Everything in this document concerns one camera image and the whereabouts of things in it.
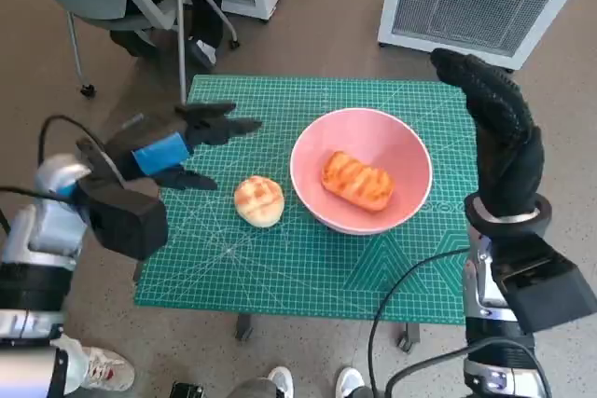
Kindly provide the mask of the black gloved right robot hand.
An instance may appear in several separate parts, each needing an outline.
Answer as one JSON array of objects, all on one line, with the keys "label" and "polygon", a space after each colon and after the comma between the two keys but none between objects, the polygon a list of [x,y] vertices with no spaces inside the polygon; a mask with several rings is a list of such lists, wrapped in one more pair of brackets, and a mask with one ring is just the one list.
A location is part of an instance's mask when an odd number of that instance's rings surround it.
[{"label": "black gloved right robot hand", "polygon": [[531,213],[545,154],[520,87],[503,69],[475,55],[445,48],[431,52],[437,77],[460,89],[475,122],[479,198],[496,218]]}]

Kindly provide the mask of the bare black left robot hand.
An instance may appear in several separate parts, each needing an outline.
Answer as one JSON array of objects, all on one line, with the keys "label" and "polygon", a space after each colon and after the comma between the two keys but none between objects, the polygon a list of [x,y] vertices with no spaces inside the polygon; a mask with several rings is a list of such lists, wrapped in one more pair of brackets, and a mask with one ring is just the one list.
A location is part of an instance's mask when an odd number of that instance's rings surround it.
[{"label": "bare black left robot hand", "polygon": [[126,181],[151,178],[165,188],[215,190],[212,178],[186,169],[183,163],[202,144],[227,144],[261,127],[254,118],[230,117],[235,107],[235,103],[179,104],[139,114],[106,141],[104,151]]}]

